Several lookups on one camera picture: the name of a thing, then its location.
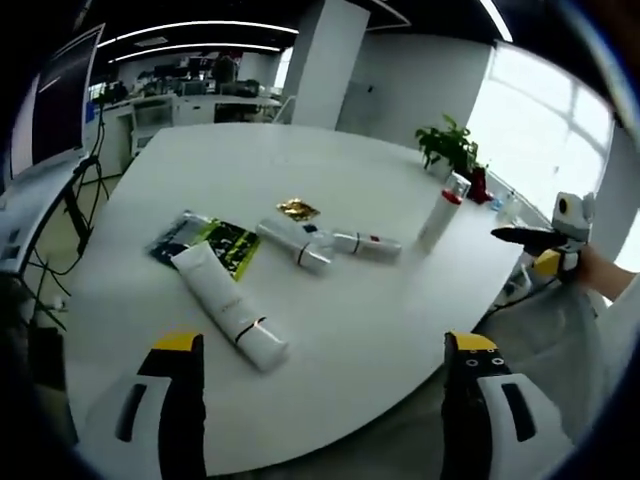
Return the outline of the person's right hand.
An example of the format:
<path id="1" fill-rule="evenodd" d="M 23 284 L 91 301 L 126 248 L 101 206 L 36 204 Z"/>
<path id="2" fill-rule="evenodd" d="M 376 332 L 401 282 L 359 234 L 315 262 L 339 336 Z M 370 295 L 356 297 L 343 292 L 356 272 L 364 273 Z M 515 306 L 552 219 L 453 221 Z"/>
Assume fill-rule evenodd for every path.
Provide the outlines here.
<path id="1" fill-rule="evenodd" d="M 608 296 L 608 263 L 590 245 L 584 246 L 580 252 L 577 282 L 582 287 Z"/>

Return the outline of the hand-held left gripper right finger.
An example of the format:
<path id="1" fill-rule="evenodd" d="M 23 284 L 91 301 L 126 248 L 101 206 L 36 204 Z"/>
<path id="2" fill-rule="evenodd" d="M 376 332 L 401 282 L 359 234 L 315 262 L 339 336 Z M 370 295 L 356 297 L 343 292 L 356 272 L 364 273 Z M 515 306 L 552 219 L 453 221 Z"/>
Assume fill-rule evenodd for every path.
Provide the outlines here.
<path id="1" fill-rule="evenodd" d="M 444 479 L 545 479 L 573 449 L 557 405 L 497 345 L 445 335 Z"/>

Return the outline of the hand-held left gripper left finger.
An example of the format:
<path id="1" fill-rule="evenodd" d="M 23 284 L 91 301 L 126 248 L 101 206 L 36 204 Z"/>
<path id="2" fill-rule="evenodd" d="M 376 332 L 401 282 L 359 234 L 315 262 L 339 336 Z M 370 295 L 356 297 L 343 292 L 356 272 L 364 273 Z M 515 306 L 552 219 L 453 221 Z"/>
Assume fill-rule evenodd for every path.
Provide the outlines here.
<path id="1" fill-rule="evenodd" d="M 158 340 L 89 409 L 82 457 L 104 479 L 204 479 L 204 340 Z"/>

